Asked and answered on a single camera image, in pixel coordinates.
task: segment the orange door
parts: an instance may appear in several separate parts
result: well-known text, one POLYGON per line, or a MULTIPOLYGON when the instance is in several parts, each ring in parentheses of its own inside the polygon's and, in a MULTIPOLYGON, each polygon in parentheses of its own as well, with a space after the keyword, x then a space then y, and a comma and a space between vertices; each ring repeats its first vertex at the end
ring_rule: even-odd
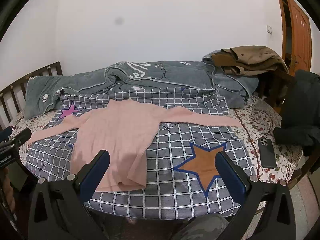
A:
POLYGON ((309 17, 294 0, 288 0, 292 25, 292 56, 290 74, 298 69, 310 71, 311 31, 309 17))

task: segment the person's leg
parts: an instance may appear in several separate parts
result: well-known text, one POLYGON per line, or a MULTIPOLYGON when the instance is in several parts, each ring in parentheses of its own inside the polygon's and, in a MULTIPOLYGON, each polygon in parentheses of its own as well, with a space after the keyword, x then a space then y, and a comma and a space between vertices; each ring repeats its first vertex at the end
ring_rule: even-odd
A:
POLYGON ((220 214, 196 217, 177 232, 172 240, 215 240, 227 227, 228 221, 220 214))

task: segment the smartphone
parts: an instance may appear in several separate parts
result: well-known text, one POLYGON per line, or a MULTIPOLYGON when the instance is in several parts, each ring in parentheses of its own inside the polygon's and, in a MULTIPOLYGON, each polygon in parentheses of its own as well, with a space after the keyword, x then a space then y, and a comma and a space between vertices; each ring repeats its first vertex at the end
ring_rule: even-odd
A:
POLYGON ((274 169, 277 167, 276 156, 270 139, 261 137, 258 139, 261 166, 274 169))

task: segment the orange star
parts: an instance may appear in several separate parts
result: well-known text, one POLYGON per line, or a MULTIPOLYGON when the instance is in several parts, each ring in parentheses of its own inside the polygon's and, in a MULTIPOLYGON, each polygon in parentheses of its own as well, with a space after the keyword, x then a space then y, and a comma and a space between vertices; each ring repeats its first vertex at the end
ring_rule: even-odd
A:
POLYGON ((215 178, 220 177, 215 167, 214 159, 218 152, 226 149, 227 143, 220 144, 210 149, 193 143, 190 143, 190 146, 193 156, 173 167, 173 169, 196 175, 204 195, 207 197, 215 178))

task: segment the gray blanket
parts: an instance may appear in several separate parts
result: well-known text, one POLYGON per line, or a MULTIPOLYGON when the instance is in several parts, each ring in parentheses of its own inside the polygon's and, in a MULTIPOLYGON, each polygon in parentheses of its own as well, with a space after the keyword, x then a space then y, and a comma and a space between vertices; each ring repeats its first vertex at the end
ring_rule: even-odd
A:
POLYGON ((214 84, 226 89, 219 92, 229 107, 243 107, 256 84, 247 86, 222 73, 215 67, 198 61, 161 61, 148 63, 118 62, 107 68, 73 76, 31 77, 27 85, 25 119, 59 109, 60 94, 114 93, 129 90, 191 87, 210 89, 214 84))
MULTIPOLYGON (((76 110, 80 110, 74 115, 80 116, 91 109, 106 107, 110 99, 131 98, 165 108, 183 106, 196 113, 226 115, 225 99, 217 96, 215 88, 217 86, 210 90, 175 87, 110 95, 61 95, 60 109, 70 108, 73 102, 76 110)), ((60 116, 59 111, 45 129, 61 123, 60 116)), ((26 158, 27 168, 50 181, 68 176, 77 131, 73 129, 32 143, 26 158)), ((130 192, 95 192, 85 205, 110 214, 150 219, 191 218, 214 212, 223 216, 235 214, 239 204, 234 203, 221 178, 214 180, 206 198, 196 175, 172 169, 193 155, 190 143, 206 148, 226 143, 228 156, 247 175, 255 174, 244 142, 230 127, 161 123, 158 134, 146 150, 147 187, 130 192)))

